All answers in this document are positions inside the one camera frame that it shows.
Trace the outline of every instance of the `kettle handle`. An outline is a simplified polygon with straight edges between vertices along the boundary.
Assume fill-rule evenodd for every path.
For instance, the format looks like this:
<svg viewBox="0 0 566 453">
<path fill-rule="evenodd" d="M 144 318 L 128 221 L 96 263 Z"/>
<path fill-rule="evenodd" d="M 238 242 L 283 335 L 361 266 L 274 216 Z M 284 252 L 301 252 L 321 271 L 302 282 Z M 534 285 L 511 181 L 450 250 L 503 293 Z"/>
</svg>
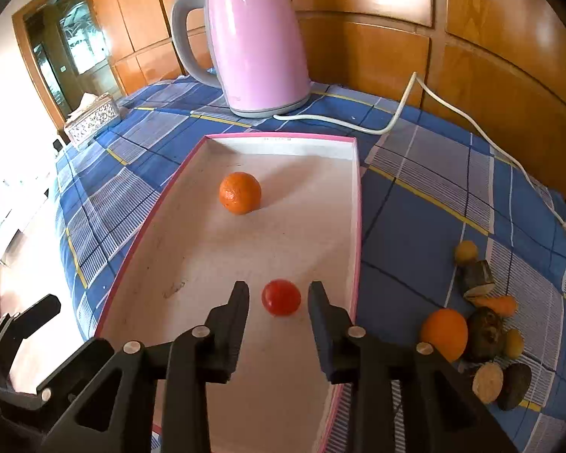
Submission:
<svg viewBox="0 0 566 453">
<path fill-rule="evenodd" d="M 191 50 L 189 36 L 186 32 L 186 17 L 191 10 L 203 8 L 205 0 L 176 0 L 172 7 L 172 42 L 182 66 L 198 81 L 211 87 L 221 88 L 216 75 L 203 69 Z"/>
</svg>

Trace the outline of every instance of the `pink electric kettle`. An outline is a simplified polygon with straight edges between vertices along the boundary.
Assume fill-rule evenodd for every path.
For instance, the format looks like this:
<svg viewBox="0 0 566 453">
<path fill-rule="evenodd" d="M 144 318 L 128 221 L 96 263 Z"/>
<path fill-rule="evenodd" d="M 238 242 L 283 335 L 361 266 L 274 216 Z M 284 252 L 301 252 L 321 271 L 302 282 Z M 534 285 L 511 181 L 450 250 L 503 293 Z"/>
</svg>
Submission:
<svg viewBox="0 0 566 453">
<path fill-rule="evenodd" d="M 216 75 L 197 63 L 186 17 L 203 8 Z M 185 69 L 201 83 L 222 88 L 242 117 L 269 117 L 304 104 L 310 95 L 306 56 L 291 0 L 176 0 L 172 40 Z"/>
</svg>

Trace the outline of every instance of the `tissue box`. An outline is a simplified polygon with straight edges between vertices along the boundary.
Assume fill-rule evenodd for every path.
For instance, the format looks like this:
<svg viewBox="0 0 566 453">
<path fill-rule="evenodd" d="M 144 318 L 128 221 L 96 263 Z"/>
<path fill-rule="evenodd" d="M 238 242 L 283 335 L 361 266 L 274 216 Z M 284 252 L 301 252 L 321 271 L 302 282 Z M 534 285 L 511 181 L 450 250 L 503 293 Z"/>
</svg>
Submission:
<svg viewBox="0 0 566 453">
<path fill-rule="evenodd" d="M 82 151 L 92 138 L 104 128 L 121 120 L 119 108 L 109 93 L 103 93 L 79 116 L 65 125 L 65 134 L 78 151 Z"/>
</svg>

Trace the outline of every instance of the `blue plaid tablecloth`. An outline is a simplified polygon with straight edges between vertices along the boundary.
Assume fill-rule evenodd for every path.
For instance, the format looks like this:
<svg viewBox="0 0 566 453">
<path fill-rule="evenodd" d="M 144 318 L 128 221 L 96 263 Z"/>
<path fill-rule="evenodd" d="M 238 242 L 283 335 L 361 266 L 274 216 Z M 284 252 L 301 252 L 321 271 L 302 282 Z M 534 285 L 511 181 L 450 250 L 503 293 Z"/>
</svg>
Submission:
<svg viewBox="0 0 566 453">
<path fill-rule="evenodd" d="M 532 369 L 520 407 L 489 408 L 519 451 L 550 451 L 566 430 L 566 235 L 545 206 L 566 220 L 557 192 L 533 179 L 536 193 L 480 137 L 412 107 L 379 137 L 318 120 L 241 119 L 221 90 L 191 77 L 140 89 L 119 106 L 125 118 L 118 125 L 82 152 L 65 148 L 52 190 L 62 263 L 85 339 L 94 334 L 134 235 L 202 136 L 257 130 L 355 136 L 363 203 L 357 324 L 385 341 L 414 345 L 421 322 L 437 308 L 468 316 L 473 307 L 455 285 L 453 249 L 472 240 L 491 264 L 494 292 L 518 300 L 506 326 L 521 331 L 526 346 L 519 361 Z M 302 110 L 380 129 L 396 106 L 314 83 Z M 393 389 L 400 401 L 397 383 Z M 338 412 L 340 431 L 346 413 Z M 328 451 L 337 448 L 332 443 Z"/>
</svg>

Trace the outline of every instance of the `red tomato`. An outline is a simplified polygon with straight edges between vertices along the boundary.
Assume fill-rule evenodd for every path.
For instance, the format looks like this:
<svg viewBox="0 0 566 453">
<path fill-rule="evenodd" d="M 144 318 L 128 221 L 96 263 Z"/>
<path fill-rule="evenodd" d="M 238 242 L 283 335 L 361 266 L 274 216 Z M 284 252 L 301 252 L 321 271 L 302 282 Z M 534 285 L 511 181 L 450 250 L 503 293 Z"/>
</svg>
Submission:
<svg viewBox="0 0 566 453">
<path fill-rule="evenodd" d="M 264 286 L 262 304 L 276 316 L 291 315 L 300 306 L 302 296 L 295 284 L 284 279 L 275 279 Z"/>
</svg>

